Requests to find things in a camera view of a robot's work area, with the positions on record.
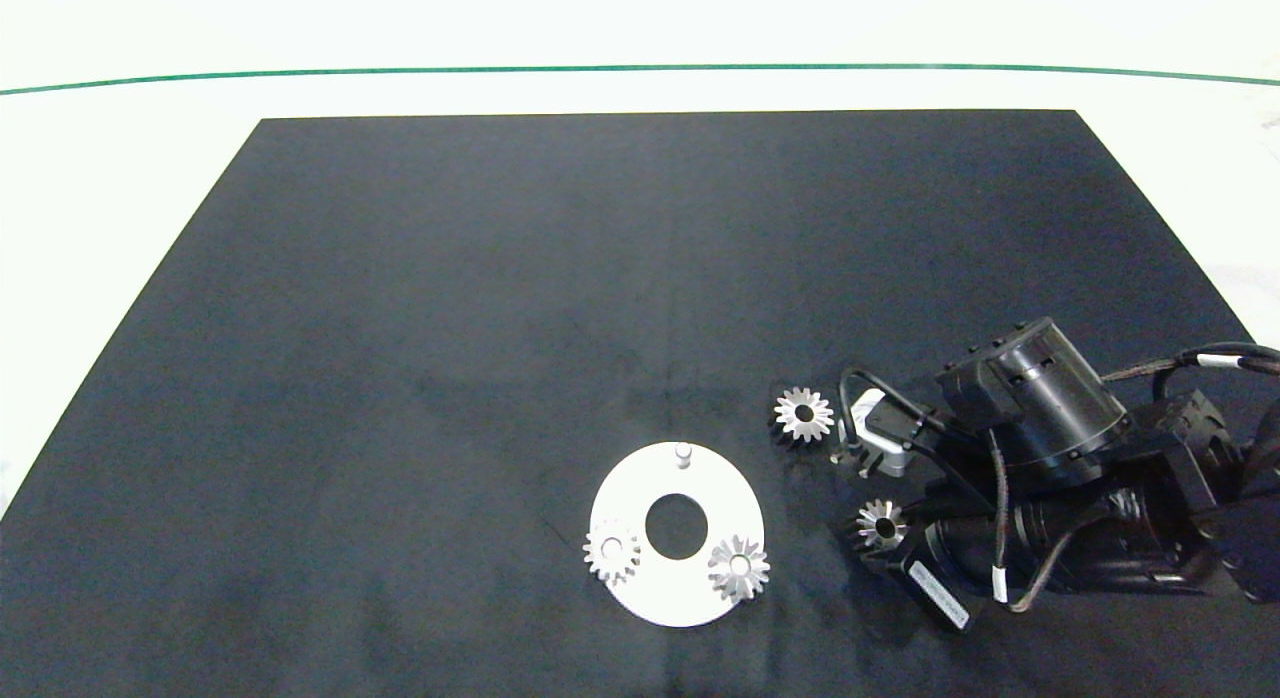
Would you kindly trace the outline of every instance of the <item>label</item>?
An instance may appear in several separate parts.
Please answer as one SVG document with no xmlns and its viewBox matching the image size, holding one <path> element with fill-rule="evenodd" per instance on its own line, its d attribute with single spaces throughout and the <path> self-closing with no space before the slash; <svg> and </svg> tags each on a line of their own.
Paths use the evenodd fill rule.
<svg viewBox="0 0 1280 698">
<path fill-rule="evenodd" d="M 911 576 L 911 580 L 914 580 L 915 584 L 924 590 L 924 594 L 929 597 L 929 601 L 933 601 L 933 605 L 937 606 L 938 610 L 941 610 L 956 628 L 964 630 L 964 626 L 969 625 L 969 611 L 964 610 L 960 601 L 956 601 L 956 597 L 952 596 L 951 592 L 933 576 L 929 569 L 924 567 L 923 562 L 915 561 L 911 564 L 911 567 L 906 570 L 906 574 Z"/>
<path fill-rule="evenodd" d="M 1005 569 L 991 566 L 991 594 L 997 603 L 1009 602 L 1009 584 L 1005 581 Z"/>
<path fill-rule="evenodd" d="M 1239 368 L 1240 356 L 1219 356 L 1213 353 L 1201 353 L 1196 361 L 1207 368 Z"/>
</svg>

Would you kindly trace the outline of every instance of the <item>white background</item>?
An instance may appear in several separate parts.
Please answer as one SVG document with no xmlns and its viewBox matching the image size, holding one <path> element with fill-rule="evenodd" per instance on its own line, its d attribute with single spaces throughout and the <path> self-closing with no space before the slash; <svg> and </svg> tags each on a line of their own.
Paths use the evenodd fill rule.
<svg viewBox="0 0 1280 698">
<path fill-rule="evenodd" d="M 238 70 L 671 63 L 1038 64 L 1276 79 L 1280 0 L 0 0 L 0 88 Z M 1078 110 L 1253 337 L 1280 345 L 1280 87 L 879 70 L 197 79 L 0 96 L 0 511 L 261 118 L 883 108 Z"/>
</svg>

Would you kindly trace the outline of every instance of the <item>white disc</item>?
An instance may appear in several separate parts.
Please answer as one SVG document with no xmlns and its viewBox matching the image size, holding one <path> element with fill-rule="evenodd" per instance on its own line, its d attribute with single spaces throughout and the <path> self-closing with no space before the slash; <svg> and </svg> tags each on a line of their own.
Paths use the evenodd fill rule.
<svg viewBox="0 0 1280 698">
<path fill-rule="evenodd" d="M 672 493 L 707 515 L 701 548 L 680 561 L 654 551 L 645 535 L 649 508 Z M 634 532 L 641 549 L 636 574 L 608 589 L 627 611 L 669 628 L 701 625 L 735 606 L 708 578 L 714 547 L 735 535 L 764 544 L 764 517 L 750 484 L 719 453 L 692 443 L 645 446 L 613 466 L 595 493 L 591 528 L 607 520 Z"/>
</svg>

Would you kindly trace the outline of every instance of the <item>metal gear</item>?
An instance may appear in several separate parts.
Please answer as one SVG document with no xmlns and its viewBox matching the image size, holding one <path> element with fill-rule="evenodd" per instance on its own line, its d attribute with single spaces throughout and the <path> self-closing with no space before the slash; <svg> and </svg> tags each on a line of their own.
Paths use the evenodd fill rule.
<svg viewBox="0 0 1280 698">
<path fill-rule="evenodd" d="M 879 498 L 868 502 L 858 511 L 858 535 L 863 544 L 877 551 L 896 548 L 906 535 L 906 524 L 901 521 L 902 508 L 893 501 Z"/>
<path fill-rule="evenodd" d="M 586 551 L 582 557 L 586 570 L 609 587 L 626 583 L 640 565 L 640 538 L 616 520 L 595 524 L 582 549 Z"/>
<path fill-rule="evenodd" d="M 712 580 L 712 588 L 721 592 L 722 598 L 735 603 L 749 601 L 762 593 L 764 584 L 769 581 L 765 557 L 764 546 L 735 535 L 712 548 L 712 560 L 707 561 L 712 572 L 707 578 Z"/>
<path fill-rule="evenodd" d="M 773 420 L 782 425 L 782 433 L 792 442 L 822 441 L 836 424 L 829 405 L 822 393 L 797 386 L 782 392 L 778 405 L 773 406 L 773 412 L 778 414 Z"/>
</svg>

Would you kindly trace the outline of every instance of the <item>green line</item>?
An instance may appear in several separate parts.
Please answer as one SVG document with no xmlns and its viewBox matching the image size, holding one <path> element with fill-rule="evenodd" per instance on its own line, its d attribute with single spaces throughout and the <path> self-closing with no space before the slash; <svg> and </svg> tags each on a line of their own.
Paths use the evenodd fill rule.
<svg viewBox="0 0 1280 698">
<path fill-rule="evenodd" d="M 312 68 L 300 70 L 233 70 L 227 73 L 179 73 L 177 76 L 141 76 L 136 78 L 84 79 L 82 83 L 55 83 L 27 88 L 0 88 L 0 96 L 101 88 L 132 83 L 166 83 L 170 79 L 215 78 L 280 78 L 293 76 L 387 76 L 424 73 L 637 73 L 648 70 L 1006 70 L 1021 73 L 1089 73 L 1094 76 L 1128 76 L 1137 78 L 1207 79 L 1215 83 L 1276 86 L 1276 78 L 1212 76 L 1208 73 L 1174 73 L 1169 70 L 1133 70 L 1128 68 L 1084 68 L 1076 65 L 1018 65 L 983 63 L 709 63 L 709 64 L 636 64 L 636 65 L 475 65 L 438 68 Z"/>
</svg>

